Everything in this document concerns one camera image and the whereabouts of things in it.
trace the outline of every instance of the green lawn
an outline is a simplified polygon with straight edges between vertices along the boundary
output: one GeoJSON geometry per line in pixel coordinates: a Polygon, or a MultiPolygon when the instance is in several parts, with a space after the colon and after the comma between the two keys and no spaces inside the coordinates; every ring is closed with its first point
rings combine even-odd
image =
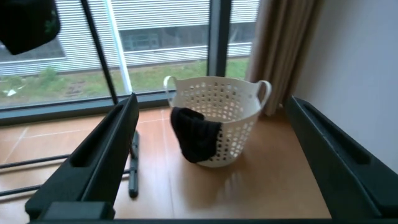
{"type": "MultiPolygon", "coordinates": [[[[247,65],[248,58],[229,59],[226,76],[244,78],[247,65]]],[[[111,75],[116,92],[125,94],[120,71],[113,70],[111,75]]],[[[205,76],[206,61],[129,69],[132,89],[136,93],[163,90],[163,79],[168,75],[178,79],[205,76]]],[[[108,87],[102,72],[57,75],[55,70],[48,68],[41,71],[38,76],[24,78],[13,75],[3,77],[0,82],[0,108],[108,95],[108,87]],[[6,96],[3,91],[9,90],[15,90],[17,93],[6,96]]]]}

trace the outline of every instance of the brown curtain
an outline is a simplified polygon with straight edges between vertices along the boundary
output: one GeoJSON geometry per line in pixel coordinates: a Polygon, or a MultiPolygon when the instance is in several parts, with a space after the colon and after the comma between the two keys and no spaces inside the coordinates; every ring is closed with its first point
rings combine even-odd
{"type": "Polygon", "coordinates": [[[262,0],[246,80],[267,80],[264,113],[275,113],[295,88],[323,0],[262,0]]]}

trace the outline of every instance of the tiled floor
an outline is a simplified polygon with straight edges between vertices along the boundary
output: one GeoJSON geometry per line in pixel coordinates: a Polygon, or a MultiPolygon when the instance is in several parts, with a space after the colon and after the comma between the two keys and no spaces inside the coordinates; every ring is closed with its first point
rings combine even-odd
{"type": "MultiPolygon", "coordinates": [[[[121,182],[116,218],[327,218],[305,156],[283,115],[263,118],[232,165],[207,169],[181,156],[169,109],[141,111],[139,196],[121,182]]],[[[0,163],[71,153],[103,116],[0,129],[0,163]]],[[[42,184],[60,161],[0,170],[0,190],[42,184]]],[[[26,223],[29,194],[0,197],[0,223],[26,223]]]]}

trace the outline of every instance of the white horizontal siding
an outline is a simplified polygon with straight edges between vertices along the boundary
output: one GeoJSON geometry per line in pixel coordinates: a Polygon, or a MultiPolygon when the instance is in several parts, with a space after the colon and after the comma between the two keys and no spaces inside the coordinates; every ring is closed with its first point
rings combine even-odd
{"type": "MultiPolygon", "coordinates": [[[[56,0],[61,21],[58,35],[65,58],[51,58],[0,63],[1,75],[37,74],[47,67],[58,72],[100,69],[93,39],[91,38],[79,0],[56,0]]],[[[118,67],[118,57],[108,15],[103,0],[89,0],[96,29],[109,67],[118,67]]],[[[231,21],[255,21],[258,0],[235,0],[231,21]]],[[[113,0],[118,29],[139,29],[156,26],[183,26],[208,23],[209,0],[195,1],[115,1],[113,0]]],[[[228,55],[249,55],[251,44],[230,45],[228,55]]],[[[207,47],[161,49],[126,52],[128,66],[187,60],[206,59],[207,47]]]]}

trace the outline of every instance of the white plastic basket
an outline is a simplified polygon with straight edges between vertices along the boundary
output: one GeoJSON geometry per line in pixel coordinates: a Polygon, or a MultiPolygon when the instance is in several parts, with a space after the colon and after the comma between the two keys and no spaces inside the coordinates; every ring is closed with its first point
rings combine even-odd
{"type": "Polygon", "coordinates": [[[171,107],[186,107],[205,115],[208,121],[222,122],[218,134],[217,154],[198,164],[207,167],[226,166],[242,153],[244,144],[267,103],[272,87],[267,81],[250,83],[234,78],[199,77],[178,80],[165,77],[164,88],[171,107]],[[168,84],[177,89],[171,99],[168,84]],[[257,98],[262,84],[266,90],[262,101],[257,98]]]}

